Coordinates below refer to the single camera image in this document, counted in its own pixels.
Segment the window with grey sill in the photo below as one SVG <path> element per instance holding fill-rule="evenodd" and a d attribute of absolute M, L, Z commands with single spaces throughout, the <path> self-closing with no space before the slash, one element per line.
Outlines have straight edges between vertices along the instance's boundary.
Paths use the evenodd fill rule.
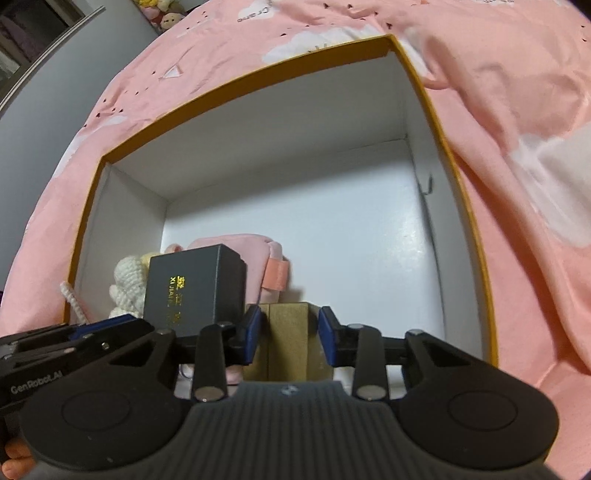
<path fill-rule="evenodd" d="M 1 3 L 1 107 L 49 61 L 72 54 L 104 19 L 103 1 L 3 1 Z"/>

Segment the pink fabric pouch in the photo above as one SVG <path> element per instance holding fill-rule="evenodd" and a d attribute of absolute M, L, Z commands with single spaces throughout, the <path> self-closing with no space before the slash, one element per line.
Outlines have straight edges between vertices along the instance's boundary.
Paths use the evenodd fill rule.
<path fill-rule="evenodd" d="M 262 235 L 236 234 L 197 239 L 186 249 L 169 245 L 163 254 L 222 244 L 238 252 L 246 264 L 245 306 L 279 300 L 287 287 L 290 264 L 283 259 L 279 243 Z"/>

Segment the white crochet doll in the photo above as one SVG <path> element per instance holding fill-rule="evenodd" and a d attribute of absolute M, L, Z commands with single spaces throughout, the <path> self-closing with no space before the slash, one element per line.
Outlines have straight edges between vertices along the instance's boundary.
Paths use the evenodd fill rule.
<path fill-rule="evenodd" d="M 127 256 L 121 259 L 114 268 L 114 283 L 109 287 L 109 297 L 114 303 L 108 318 L 121 315 L 143 316 L 149 264 L 159 252 L 149 252 L 141 256 Z M 60 284 L 60 291 L 66 303 L 73 311 L 71 323 L 87 325 L 95 320 L 85 307 L 82 299 L 68 282 Z"/>

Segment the pink printed bed duvet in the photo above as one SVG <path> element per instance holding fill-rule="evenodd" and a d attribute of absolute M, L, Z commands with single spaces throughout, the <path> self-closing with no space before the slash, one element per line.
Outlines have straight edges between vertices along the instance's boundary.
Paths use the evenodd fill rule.
<path fill-rule="evenodd" d="M 549 456 L 590 468 L 590 23 L 567 1 L 209 1 L 107 86 L 24 232 L 1 303 L 9 335 L 61 321 L 100 158 L 156 119 L 285 59 L 398 38 L 439 117 L 482 236 L 501 366 L 556 404 Z"/>

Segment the orange cardboard storage box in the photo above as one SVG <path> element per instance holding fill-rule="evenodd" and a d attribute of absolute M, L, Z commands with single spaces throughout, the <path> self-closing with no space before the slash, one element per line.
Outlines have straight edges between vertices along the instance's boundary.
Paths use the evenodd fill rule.
<path fill-rule="evenodd" d="M 283 299 L 384 334 L 424 329 L 498 359 L 475 214 L 402 44 L 379 36 L 266 65 L 98 160 L 68 278 L 91 311 L 123 256 L 199 237 L 283 246 Z"/>

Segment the dark grey gift box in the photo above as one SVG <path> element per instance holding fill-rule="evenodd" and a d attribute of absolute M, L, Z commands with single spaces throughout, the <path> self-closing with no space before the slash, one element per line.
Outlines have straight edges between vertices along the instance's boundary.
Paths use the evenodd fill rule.
<path fill-rule="evenodd" d="M 231 333 L 245 312 L 246 264 L 217 244 L 150 259 L 141 318 L 178 338 L 216 324 Z"/>

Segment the plush toy column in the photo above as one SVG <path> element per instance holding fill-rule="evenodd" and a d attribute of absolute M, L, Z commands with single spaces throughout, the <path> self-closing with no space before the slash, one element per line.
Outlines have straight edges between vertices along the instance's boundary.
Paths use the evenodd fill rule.
<path fill-rule="evenodd" d="M 133 3 L 158 32 L 169 30 L 186 16 L 184 7 L 175 0 L 134 0 Z"/>

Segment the gold small box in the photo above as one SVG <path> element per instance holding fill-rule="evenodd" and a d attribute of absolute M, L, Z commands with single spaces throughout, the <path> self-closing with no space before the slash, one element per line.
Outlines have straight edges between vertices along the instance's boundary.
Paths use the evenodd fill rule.
<path fill-rule="evenodd" d="M 310 303 L 260 304 L 259 344 L 242 379 L 259 382 L 332 380 L 318 336 L 318 306 Z"/>

